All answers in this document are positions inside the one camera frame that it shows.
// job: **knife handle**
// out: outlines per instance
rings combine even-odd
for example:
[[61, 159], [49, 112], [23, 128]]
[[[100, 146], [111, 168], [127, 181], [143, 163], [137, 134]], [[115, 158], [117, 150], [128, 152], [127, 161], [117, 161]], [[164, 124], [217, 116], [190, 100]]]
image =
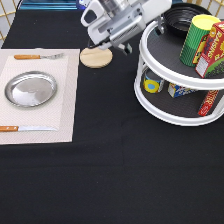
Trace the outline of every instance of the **knife handle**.
[[17, 60], [40, 59], [40, 55], [14, 55], [14, 58]]
[[0, 126], [0, 132], [18, 131], [18, 126]]

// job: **white turntable organizer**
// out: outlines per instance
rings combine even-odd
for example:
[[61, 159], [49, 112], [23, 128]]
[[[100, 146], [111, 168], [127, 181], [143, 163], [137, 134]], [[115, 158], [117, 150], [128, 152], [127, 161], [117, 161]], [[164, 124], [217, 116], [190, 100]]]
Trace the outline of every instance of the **white turntable organizer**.
[[[224, 74], [210, 79], [200, 78], [194, 68], [183, 65], [179, 60], [184, 40], [172, 36], [166, 29], [164, 34], [156, 35], [157, 25], [157, 22], [148, 25], [140, 41], [138, 71], [134, 84], [137, 99], [149, 113], [172, 124], [198, 126], [215, 121], [224, 113], [224, 91], [222, 90], [224, 89]], [[169, 41], [163, 41], [166, 37], [169, 37]], [[150, 94], [143, 89], [142, 74], [147, 67], [168, 81], [160, 93]], [[169, 82], [200, 91], [172, 98], [168, 93]], [[197, 112], [205, 97], [206, 90], [221, 91], [219, 91], [210, 114], [201, 117]]]

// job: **butter knife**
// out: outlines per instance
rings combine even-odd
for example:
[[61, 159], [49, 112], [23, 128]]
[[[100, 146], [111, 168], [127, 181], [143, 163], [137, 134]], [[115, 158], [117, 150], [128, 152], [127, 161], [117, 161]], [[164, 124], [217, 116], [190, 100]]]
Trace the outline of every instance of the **butter knife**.
[[46, 126], [0, 126], [0, 132], [16, 131], [57, 131], [57, 129]]
[[64, 53], [61, 54], [55, 54], [51, 56], [41, 56], [41, 55], [14, 55], [14, 58], [17, 60], [24, 60], [24, 59], [57, 59], [64, 56]]

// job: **wooden coaster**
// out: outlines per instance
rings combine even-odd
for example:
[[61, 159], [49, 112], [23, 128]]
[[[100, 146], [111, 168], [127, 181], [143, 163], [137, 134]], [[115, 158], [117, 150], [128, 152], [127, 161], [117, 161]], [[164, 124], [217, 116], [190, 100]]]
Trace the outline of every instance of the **wooden coaster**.
[[81, 62], [89, 68], [102, 68], [107, 66], [113, 58], [112, 52], [100, 50], [99, 48], [85, 48], [80, 54]]

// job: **silver plate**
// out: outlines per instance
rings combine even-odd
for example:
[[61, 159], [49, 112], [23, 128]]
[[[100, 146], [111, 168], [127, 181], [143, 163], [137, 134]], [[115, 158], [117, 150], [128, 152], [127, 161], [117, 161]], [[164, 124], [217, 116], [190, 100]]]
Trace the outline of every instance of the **silver plate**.
[[39, 71], [16, 76], [5, 87], [6, 98], [20, 107], [34, 107], [48, 101], [57, 91], [53, 76]]

